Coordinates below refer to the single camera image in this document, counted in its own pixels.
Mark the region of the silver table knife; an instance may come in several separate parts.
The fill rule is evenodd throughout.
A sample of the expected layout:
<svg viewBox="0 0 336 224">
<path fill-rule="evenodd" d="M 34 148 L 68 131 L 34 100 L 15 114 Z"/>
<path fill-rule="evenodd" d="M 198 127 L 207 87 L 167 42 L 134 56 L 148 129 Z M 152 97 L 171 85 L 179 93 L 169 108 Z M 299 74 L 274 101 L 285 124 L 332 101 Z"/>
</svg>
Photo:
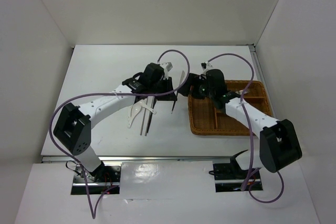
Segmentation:
<svg viewBox="0 0 336 224">
<path fill-rule="evenodd" d="M 183 82 L 183 80 L 184 80 L 184 77 L 185 77 L 185 71 L 182 70 L 182 72 L 181 72 L 181 76 L 180 76 L 179 85 L 178 85 L 177 89 L 180 88 L 180 86 L 181 86 L 181 84 L 182 84 L 182 82 Z M 175 105 L 176 105 L 176 102 L 177 102 L 178 94 L 179 94 L 178 91 L 176 91 L 176 100 L 174 100 L 174 102 L 173 102 L 172 109 L 171 109 L 171 114 L 173 114 L 173 111 L 174 111 L 174 109 L 175 109 Z"/>
</svg>

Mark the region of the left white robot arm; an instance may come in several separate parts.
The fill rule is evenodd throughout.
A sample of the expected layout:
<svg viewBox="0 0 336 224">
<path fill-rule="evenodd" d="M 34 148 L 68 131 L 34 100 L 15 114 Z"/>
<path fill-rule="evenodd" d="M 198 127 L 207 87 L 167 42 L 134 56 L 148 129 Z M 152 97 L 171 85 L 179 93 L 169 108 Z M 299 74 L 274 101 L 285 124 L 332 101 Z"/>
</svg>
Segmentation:
<svg viewBox="0 0 336 224">
<path fill-rule="evenodd" d="M 54 136 L 86 169 L 85 175 L 93 182 L 110 173 L 110 169 L 95 154 L 91 145 L 91 130 L 102 120 L 123 108 L 129 108 L 128 127 L 141 110 L 154 113 L 145 102 L 147 94 L 160 94 L 164 101 L 176 101 L 173 93 L 170 62 L 150 63 L 143 72 L 124 80 L 109 95 L 81 104 L 66 104 L 54 128 Z"/>
</svg>

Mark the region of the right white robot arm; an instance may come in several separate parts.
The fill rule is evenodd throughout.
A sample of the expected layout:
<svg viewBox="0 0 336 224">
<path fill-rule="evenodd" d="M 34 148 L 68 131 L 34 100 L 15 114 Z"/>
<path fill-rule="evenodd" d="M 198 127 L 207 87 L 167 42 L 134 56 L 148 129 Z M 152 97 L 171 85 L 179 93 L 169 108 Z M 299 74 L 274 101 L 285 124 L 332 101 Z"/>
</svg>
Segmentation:
<svg viewBox="0 0 336 224">
<path fill-rule="evenodd" d="M 236 160 L 230 163 L 229 172 L 233 177 L 242 177 L 250 167 L 265 168 L 275 173 L 302 158 L 293 123 L 268 116 L 250 105 L 241 94 L 229 90 L 221 70 L 190 73 L 178 92 L 184 97 L 191 95 L 196 99 L 210 99 L 216 109 L 240 122 L 258 137 L 258 148 L 237 154 Z"/>
</svg>

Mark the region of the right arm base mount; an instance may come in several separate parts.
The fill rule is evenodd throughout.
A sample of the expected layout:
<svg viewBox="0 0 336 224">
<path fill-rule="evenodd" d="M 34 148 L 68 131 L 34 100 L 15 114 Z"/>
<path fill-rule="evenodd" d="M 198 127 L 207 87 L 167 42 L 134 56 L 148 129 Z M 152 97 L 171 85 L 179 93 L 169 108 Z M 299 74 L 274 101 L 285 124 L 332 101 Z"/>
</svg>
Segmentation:
<svg viewBox="0 0 336 224">
<path fill-rule="evenodd" d="M 242 170 L 234 163 L 214 163 L 213 169 L 208 172 L 214 177 L 217 193 L 239 192 L 247 177 L 248 170 Z"/>
</svg>

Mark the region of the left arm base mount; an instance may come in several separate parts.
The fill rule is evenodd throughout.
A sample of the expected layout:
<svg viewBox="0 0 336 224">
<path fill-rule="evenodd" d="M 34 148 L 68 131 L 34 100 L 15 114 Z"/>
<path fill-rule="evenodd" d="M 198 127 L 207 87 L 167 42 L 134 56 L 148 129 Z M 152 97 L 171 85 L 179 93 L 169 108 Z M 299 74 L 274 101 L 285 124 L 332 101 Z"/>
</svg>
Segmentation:
<svg viewBox="0 0 336 224">
<path fill-rule="evenodd" d="M 71 195 L 85 195 L 86 182 L 90 195 L 102 194 L 108 189 L 107 194 L 116 195 L 120 193 L 121 164 L 105 164 L 105 170 L 102 173 L 89 173 L 82 170 L 75 161 L 67 161 L 66 169 L 73 172 Z"/>
</svg>

